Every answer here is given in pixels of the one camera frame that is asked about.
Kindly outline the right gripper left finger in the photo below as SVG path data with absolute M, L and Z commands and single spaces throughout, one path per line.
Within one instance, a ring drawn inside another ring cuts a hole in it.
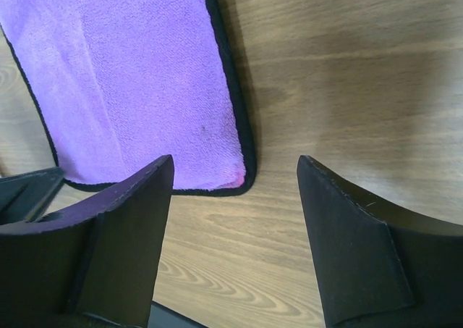
M 174 180 L 166 155 L 37 222 L 1 227 L 3 327 L 146 327 Z

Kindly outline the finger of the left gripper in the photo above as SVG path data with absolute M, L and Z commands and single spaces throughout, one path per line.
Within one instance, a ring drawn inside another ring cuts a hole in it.
M 1 178 L 1 223 L 41 218 L 64 184 L 58 167 Z

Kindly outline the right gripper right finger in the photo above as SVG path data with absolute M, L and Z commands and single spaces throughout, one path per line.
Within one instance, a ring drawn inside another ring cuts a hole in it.
M 297 179 L 327 327 L 460 327 L 462 226 L 387 201 L 310 156 Z

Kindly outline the purple towel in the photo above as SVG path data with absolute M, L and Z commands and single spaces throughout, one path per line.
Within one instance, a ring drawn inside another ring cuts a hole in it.
M 1 28 L 70 185 L 102 190 L 170 155 L 178 195 L 252 187 L 218 0 L 1 0 Z

